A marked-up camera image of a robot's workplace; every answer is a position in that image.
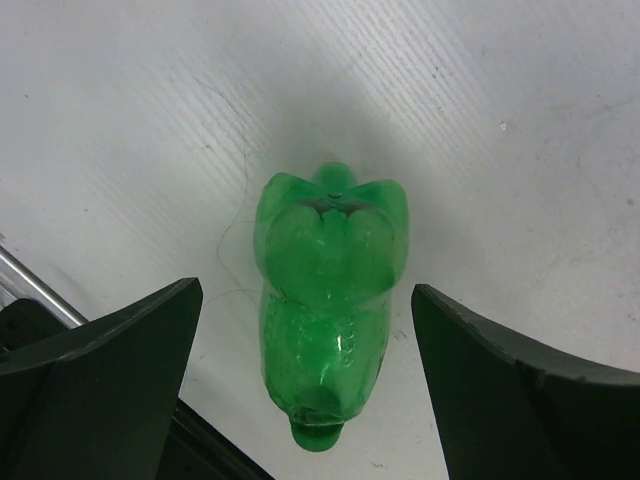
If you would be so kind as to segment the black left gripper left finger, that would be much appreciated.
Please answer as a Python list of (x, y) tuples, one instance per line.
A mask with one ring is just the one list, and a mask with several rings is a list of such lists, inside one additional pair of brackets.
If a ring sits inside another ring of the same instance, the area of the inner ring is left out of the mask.
[(178, 280), (66, 328), (41, 303), (1, 311), (1, 475), (156, 476), (203, 292)]

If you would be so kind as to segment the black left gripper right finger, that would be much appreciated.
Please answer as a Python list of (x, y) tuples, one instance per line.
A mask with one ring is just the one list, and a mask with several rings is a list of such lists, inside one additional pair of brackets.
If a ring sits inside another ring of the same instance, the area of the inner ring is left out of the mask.
[(426, 284), (411, 310), (449, 478), (638, 478), (638, 373), (559, 351)]

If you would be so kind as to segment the green plastic bottle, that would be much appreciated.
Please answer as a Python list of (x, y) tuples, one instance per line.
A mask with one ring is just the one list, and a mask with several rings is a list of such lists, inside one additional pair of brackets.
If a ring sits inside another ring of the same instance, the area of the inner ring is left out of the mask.
[(409, 230), (403, 187), (361, 183), (341, 162), (309, 179), (278, 173), (261, 192), (253, 246), (262, 375), (307, 451), (332, 448), (371, 395)]

